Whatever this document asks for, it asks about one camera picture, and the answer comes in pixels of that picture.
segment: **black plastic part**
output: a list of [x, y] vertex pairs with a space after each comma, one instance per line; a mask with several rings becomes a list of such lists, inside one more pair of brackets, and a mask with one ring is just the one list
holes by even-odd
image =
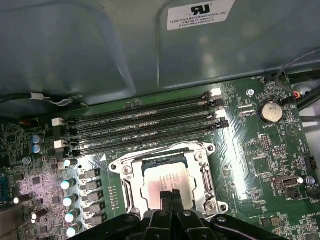
[[170, 213], [177, 214], [184, 209], [179, 190], [160, 192], [160, 201], [161, 209]]
[[320, 200], [320, 189], [319, 188], [314, 188], [314, 189], [309, 189], [306, 191], [306, 195], [314, 200]]
[[214, 231], [224, 234], [228, 238], [238, 240], [286, 240], [286, 238], [225, 214], [214, 216], [211, 219], [211, 227]]
[[209, 227], [204, 226], [203, 222], [195, 212], [183, 210], [177, 214], [177, 217], [181, 223], [184, 233], [190, 240], [218, 240], [214, 232]]
[[307, 170], [312, 171], [318, 169], [317, 162], [313, 156], [306, 156], [304, 162]]
[[297, 98], [295, 96], [289, 96], [287, 98], [284, 98], [280, 100], [282, 106], [287, 105], [287, 104], [294, 104], [297, 102]]
[[122, 239], [140, 229], [140, 219], [131, 214], [123, 214], [70, 239], [72, 240], [113, 240]]
[[143, 240], [170, 240], [172, 213], [164, 210], [152, 214], [149, 227], [146, 228]]

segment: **gray metal surface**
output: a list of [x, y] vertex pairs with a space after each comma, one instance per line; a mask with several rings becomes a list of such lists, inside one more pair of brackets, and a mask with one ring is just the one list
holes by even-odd
[[[237, 0], [226, 21], [167, 31], [169, 8], [200, 2], [1, 0], [0, 94], [83, 95], [92, 105], [278, 69], [319, 45], [318, 0]], [[23, 100], [0, 111], [50, 107]]]

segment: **white label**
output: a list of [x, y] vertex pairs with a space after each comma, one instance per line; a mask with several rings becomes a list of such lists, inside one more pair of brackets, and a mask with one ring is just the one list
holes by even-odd
[[215, 0], [169, 8], [167, 30], [223, 22], [234, 3], [235, 0]]

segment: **screw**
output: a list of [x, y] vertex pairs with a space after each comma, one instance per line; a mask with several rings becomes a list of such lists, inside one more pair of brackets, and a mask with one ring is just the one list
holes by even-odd
[[212, 146], [212, 145], [208, 146], [208, 151], [209, 152], [212, 152], [213, 150], [214, 150], [214, 146]]
[[225, 223], [227, 221], [227, 219], [223, 216], [218, 216], [217, 217], [217, 220], [220, 222], [220, 223]]
[[198, 161], [202, 161], [204, 158], [202, 152], [198, 151], [195, 153], [195, 159], [197, 159]]
[[129, 167], [129, 166], [124, 166], [124, 167], [122, 168], [122, 173], [123, 173], [124, 175], [129, 175], [129, 174], [131, 173], [131, 167]]
[[212, 203], [212, 202], [209, 202], [207, 205], [206, 205], [206, 209], [208, 209], [209, 211], [214, 209], [215, 208], [215, 205]]
[[255, 95], [255, 90], [253, 90], [253, 89], [248, 89], [248, 90], [246, 91], [246, 95], [247, 95], [249, 98], [253, 97], [253, 96]]
[[186, 217], [190, 217], [192, 214], [189, 211], [184, 211], [183, 215], [185, 215]]

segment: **black cable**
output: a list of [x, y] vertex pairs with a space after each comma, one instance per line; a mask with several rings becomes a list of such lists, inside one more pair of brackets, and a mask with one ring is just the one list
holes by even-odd
[[0, 104], [19, 99], [30, 99], [31, 93], [12, 93], [6, 95], [0, 95]]
[[302, 122], [320, 122], [320, 116], [301, 116]]
[[320, 100], [320, 86], [316, 87], [308, 93], [308, 95], [298, 102], [296, 107], [299, 112]]
[[290, 68], [292, 65], [296, 64], [297, 62], [301, 61], [302, 59], [309, 57], [312, 54], [315, 54], [317, 52], [320, 52], [320, 47], [316, 48], [312, 51], [309, 51], [301, 56], [298, 56], [297, 58], [295, 58], [294, 60], [292, 60], [291, 62], [287, 63], [286, 65], [283, 66], [283, 68], [280, 69], [280, 71], [276, 74], [276, 76], [274, 77], [275, 80], [275, 84], [278, 85], [278, 87], [282, 88], [284, 91], [286, 92], [293, 92], [293, 90], [289, 87], [287, 87], [286, 85], [284, 85], [282, 82], [280, 82], [280, 76], [281, 74], [283, 74], [288, 68]]

